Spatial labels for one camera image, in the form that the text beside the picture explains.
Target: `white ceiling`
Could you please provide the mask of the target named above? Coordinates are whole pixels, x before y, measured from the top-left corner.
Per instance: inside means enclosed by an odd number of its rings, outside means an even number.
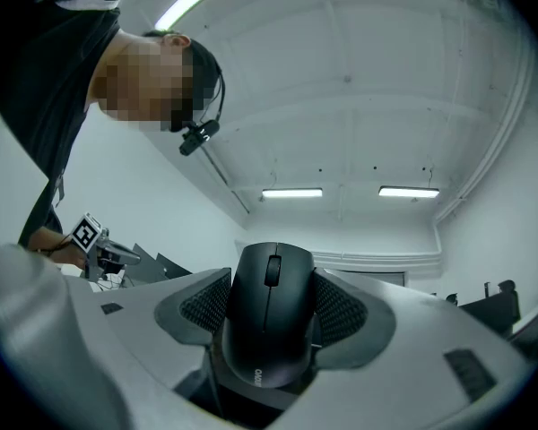
[[[173,1],[124,0],[122,25],[146,30]],[[244,212],[235,194],[254,215],[429,218],[480,163],[513,89],[519,35],[501,10],[484,0],[205,0],[175,28],[224,71],[221,130],[207,150],[227,183],[203,155],[180,157],[178,136],[149,138],[234,218]],[[378,197],[381,185],[428,186],[431,169],[437,200]],[[263,188],[300,186],[324,197],[259,201]]]

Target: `mouse button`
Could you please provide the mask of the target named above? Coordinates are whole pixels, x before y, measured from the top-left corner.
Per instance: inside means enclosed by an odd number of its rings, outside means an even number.
[[[265,272],[265,285],[267,287],[277,287],[279,285],[279,274],[281,273],[281,256],[270,256]]]

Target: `man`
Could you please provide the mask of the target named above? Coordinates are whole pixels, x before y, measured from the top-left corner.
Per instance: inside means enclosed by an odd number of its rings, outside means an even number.
[[[0,44],[0,113],[49,180],[20,244],[82,268],[81,250],[45,225],[89,106],[178,132],[220,76],[213,55],[185,35],[122,31],[117,3],[33,0],[19,8],[15,39]]]

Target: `computer mouse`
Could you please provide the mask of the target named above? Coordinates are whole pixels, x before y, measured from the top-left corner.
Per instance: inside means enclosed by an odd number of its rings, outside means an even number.
[[[243,249],[222,334],[233,373],[256,387],[291,383],[308,368],[315,312],[313,255],[275,242]]]

